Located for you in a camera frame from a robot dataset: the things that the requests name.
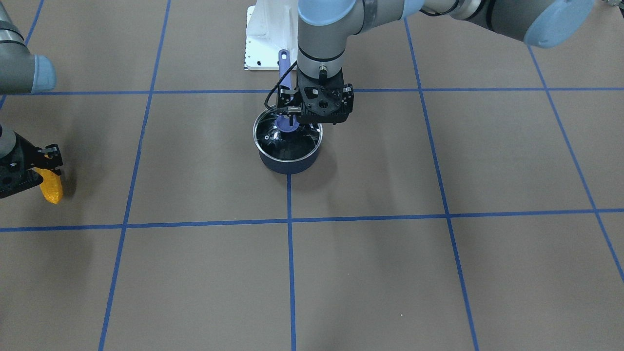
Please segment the black gripper corn arm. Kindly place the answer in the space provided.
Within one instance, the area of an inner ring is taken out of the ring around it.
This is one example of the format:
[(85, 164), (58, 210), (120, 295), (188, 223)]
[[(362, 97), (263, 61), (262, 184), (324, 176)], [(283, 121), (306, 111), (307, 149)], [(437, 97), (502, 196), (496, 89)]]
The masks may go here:
[(57, 144), (40, 148), (17, 133), (2, 132), (0, 151), (1, 198), (39, 186), (42, 177), (35, 168), (48, 169), (61, 176), (60, 167), (64, 163)]

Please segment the black gripper pot arm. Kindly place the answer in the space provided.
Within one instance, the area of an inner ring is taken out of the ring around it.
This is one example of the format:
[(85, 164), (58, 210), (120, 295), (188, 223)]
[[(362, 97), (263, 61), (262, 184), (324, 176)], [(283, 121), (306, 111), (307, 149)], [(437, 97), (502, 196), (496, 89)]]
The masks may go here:
[(299, 123), (343, 123), (353, 111), (353, 86), (345, 84), (342, 70), (324, 81), (298, 72), (296, 89), (301, 113), (292, 121), (279, 120), (279, 147), (290, 146), (298, 140)]

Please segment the silver robot arm with corn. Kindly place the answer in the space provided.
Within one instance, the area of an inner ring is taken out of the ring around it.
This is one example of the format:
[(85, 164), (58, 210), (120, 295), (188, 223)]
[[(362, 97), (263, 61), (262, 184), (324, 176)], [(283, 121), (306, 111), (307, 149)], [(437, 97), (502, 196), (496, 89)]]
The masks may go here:
[[(0, 92), (1, 95), (45, 93), (55, 88), (56, 70), (51, 60), (32, 54), (25, 37), (5, 6), (0, 5)], [(45, 200), (58, 204), (64, 195), (57, 144), (34, 146), (13, 129), (0, 128), (0, 196), (39, 187)]]

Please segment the silver robot arm at pot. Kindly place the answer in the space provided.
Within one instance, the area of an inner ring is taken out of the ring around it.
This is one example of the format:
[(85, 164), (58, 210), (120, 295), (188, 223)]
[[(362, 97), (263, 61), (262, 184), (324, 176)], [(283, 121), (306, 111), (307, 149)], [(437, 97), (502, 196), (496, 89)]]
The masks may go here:
[(592, 0), (299, 0), (296, 87), (272, 107), (284, 133), (345, 122), (354, 92), (343, 78), (348, 38), (415, 13), (466, 21), (528, 46), (551, 48), (579, 29)]

